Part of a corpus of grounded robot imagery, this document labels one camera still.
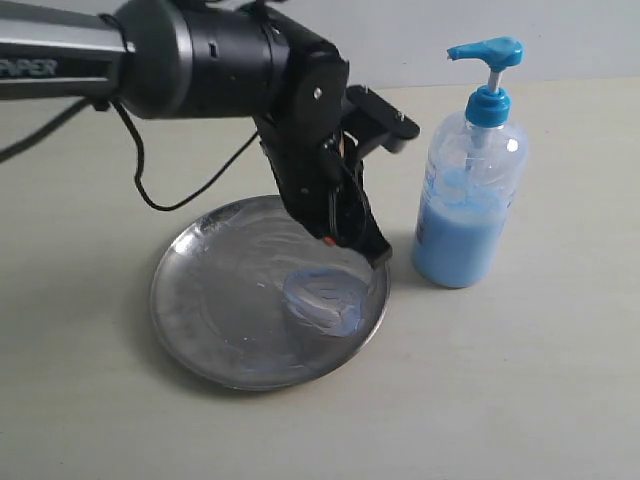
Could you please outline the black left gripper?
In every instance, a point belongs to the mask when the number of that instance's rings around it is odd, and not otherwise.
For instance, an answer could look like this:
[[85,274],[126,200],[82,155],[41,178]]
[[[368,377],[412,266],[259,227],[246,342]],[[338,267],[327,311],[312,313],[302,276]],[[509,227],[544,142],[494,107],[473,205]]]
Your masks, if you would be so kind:
[[363,160],[344,135],[304,147],[272,131],[259,133],[289,216],[313,238],[349,249],[370,265],[383,265],[392,246],[364,192]]

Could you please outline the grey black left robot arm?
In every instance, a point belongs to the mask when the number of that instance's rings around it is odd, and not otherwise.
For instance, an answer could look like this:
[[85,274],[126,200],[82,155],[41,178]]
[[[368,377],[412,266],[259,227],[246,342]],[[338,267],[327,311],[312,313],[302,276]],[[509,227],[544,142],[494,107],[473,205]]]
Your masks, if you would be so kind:
[[86,107],[135,119],[249,118],[288,214],[372,266],[392,248],[345,135],[349,65],[338,49],[264,1],[128,1],[89,15],[5,1],[1,97],[71,105],[5,147],[8,160]]

